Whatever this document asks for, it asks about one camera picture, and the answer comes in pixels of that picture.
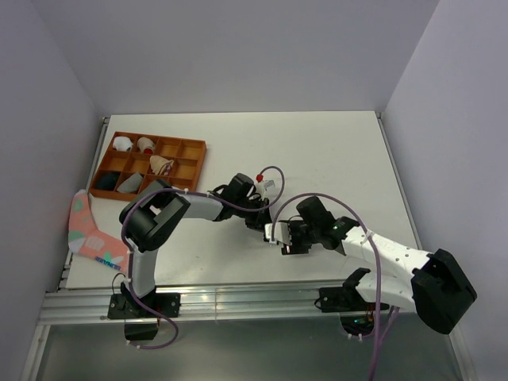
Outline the tan maroon purple striped sock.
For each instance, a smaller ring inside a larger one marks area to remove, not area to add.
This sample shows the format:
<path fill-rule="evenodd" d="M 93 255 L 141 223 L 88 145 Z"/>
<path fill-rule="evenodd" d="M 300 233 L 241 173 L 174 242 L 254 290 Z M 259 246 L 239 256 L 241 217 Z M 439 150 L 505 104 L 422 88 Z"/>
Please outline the tan maroon purple striped sock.
<path fill-rule="evenodd" d="M 174 164 L 173 159 L 152 155 L 149 159 L 150 168 L 154 175 L 169 176 Z"/>

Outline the orange compartment tray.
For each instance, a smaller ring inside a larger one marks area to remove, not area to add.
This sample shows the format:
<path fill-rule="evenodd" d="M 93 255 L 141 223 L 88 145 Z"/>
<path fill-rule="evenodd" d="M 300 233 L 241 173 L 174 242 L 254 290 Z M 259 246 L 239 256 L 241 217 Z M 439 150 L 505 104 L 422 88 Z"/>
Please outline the orange compartment tray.
<path fill-rule="evenodd" d="M 115 132 L 89 193 L 96 198 L 130 202 L 157 179 L 195 191 L 206 150 L 203 140 Z"/>

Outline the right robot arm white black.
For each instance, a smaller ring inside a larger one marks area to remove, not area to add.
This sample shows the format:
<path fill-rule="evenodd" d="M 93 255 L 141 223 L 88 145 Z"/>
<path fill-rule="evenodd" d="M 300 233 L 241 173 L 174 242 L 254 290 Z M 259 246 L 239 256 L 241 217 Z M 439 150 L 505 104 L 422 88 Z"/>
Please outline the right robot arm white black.
<path fill-rule="evenodd" d="M 444 249 L 426 252 L 399 244 L 364 229 L 354 217 L 334 217 L 316 196 L 296 209 L 298 219 L 265 228 L 266 238 L 281 244 L 282 254 L 307 254 L 319 244 L 372 265 L 357 268 L 339 287 L 320 289 L 317 303 L 324 313 L 399 307 L 449 334 L 477 299 L 455 257 Z"/>

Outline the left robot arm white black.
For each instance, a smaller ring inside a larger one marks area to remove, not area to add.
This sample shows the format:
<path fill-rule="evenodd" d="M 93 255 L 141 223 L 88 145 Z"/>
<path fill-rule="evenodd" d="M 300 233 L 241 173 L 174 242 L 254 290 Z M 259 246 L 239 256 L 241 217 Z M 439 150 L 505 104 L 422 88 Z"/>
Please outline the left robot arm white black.
<path fill-rule="evenodd" d="M 127 279 L 121 285 L 125 308 L 135 317 L 161 311 L 156 301 L 156 257 L 181 220 L 219 222 L 236 216 L 247 228 L 263 232 L 272 222 L 269 205 L 254 191 L 253 180 L 241 173 L 207 194 L 172 187 L 161 179 L 152 182 L 119 217 L 121 240 L 129 254 Z"/>

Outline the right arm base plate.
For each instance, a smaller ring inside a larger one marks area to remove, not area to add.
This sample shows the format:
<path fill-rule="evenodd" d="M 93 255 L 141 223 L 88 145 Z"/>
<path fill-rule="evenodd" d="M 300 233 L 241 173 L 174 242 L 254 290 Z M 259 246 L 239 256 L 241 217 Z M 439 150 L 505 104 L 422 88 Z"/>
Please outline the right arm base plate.
<path fill-rule="evenodd" d="M 339 313 L 343 330 L 351 336 L 365 337 L 375 329 L 375 303 L 346 287 L 322 287 L 314 306 L 324 314 Z"/>

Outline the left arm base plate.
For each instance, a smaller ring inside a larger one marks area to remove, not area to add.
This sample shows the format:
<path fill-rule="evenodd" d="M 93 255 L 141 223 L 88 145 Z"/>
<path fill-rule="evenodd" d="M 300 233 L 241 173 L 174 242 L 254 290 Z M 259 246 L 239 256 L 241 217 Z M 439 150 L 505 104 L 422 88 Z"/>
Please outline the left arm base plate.
<path fill-rule="evenodd" d="M 140 299 L 146 306 L 168 318 L 177 318 L 180 307 L 180 294 L 155 291 Z M 108 320 L 126 321 L 124 334 L 127 340 L 151 341 L 158 333 L 161 317 L 147 311 L 135 302 L 128 290 L 113 294 L 106 315 Z"/>

